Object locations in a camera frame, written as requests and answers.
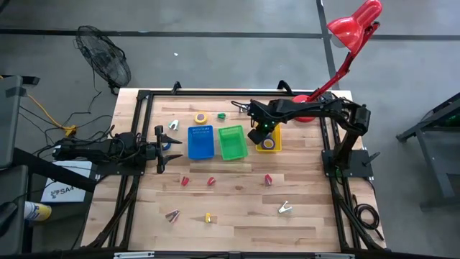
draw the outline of red lamp shade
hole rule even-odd
[[[380,15],[382,4],[379,0],[367,0],[350,17],[338,18],[327,24],[328,29],[356,54],[364,36],[364,30]]]

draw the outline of yellow cable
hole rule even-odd
[[[29,98],[31,98],[31,100],[33,100],[33,102],[39,107],[41,108],[41,110],[45,113],[46,117],[48,117],[49,119],[51,119],[51,122],[56,125],[56,127],[59,127],[60,129],[63,129],[65,130],[65,135],[66,136],[69,136],[69,135],[72,135],[72,134],[75,134],[76,133],[76,130],[77,130],[77,127],[75,125],[72,125],[70,127],[65,127],[65,126],[62,126],[61,124],[59,124],[58,122],[56,122],[50,114],[48,114],[48,112],[46,111],[46,109],[37,101],[35,100],[34,97],[32,97],[31,95],[27,94],[27,96]]]

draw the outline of concrete floor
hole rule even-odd
[[[326,19],[351,14],[361,0],[323,0]],[[458,35],[457,0],[382,0],[382,35]],[[164,32],[307,32],[321,33],[315,0],[15,0],[0,15],[0,27],[99,29]],[[280,79],[293,88],[313,89],[328,80],[323,40],[196,37],[112,37],[132,70],[129,87],[274,88]],[[0,35],[0,71],[39,76],[29,92],[58,121],[85,111],[95,94],[92,72],[73,47],[73,37]],[[338,67],[346,51],[333,46]],[[366,103],[372,123],[364,143],[382,154],[373,162],[377,203],[387,245],[394,251],[460,257],[460,212],[422,213],[419,203],[437,197],[415,140],[400,144],[395,135],[414,125],[429,109],[456,94],[460,60],[458,41],[369,42],[340,83],[354,100]],[[116,97],[96,76],[103,94],[81,124],[111,114]],[[28,99],[22,105],[40,111]],[[48,125],[34,121],[46,129]],[[109,119],[82,128],[87,137],[105,129]],[[60,139],[62,132],[50,135]],[[35,151],[45,145],[43,134],[20,119],[17,147]],[[68,249],[81,218],[38,228],[35,250]]]

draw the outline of lamp arm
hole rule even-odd
[[[308,101],[315,101],[319,96],[322,96],[327,90],[329,90],[335,83],[339,82],[341,78],[343,78],[349,71],[350,71],[350,65],[351,62],[355,59],[355,57],[358,55],[359,51],[364,47],[364,45],[367,43],[367,41],[371,38],[371,36],[374,34],[375,30],[380,26],[379,22],[373,22],[371,25],[366,28],[364,31],[364,36],[362,39],[361,46],[359,46],[358,51],[355,54],[352,54],[351,52],[348,52],[346,55],[344,63],[340,66],[340,68],[337,70],[336,74],[334,75],[333,78],[331,78],[329,81],[327,81],[324,86],[321,88],[316,89],[308,98]]]

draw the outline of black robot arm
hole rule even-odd
[[[271,100],[263,104],[251,100],[242,104],[251,117],[252,126],[257,126],[249,132],[248,137],[255,144],[261,143],[279,123],[286,123],[296,117],[328,117],[334,119],[340,127],[346,130],[344,140],[333,150],[333,163],[340,169],[349,168],[350,153],[358,137],[364,135],[369,127],[370,110],[366,105],[359,105],[343,98],[294,103],[287,99]]]
[[[157,173],[165,171],[168,161],[182,155],[163,155],[163,143],[182,144],[163,133],[163,126],[155,127],[157,142],[143,141],[139,135],[131,132],[115,134],[111,139],[76,140],[64,138],[56,142],[52,156],[56,160],[86,158],[96,165],[113,165],[109,170],[123,168],[140,168],[144,170],[148,160],[157,160]]]

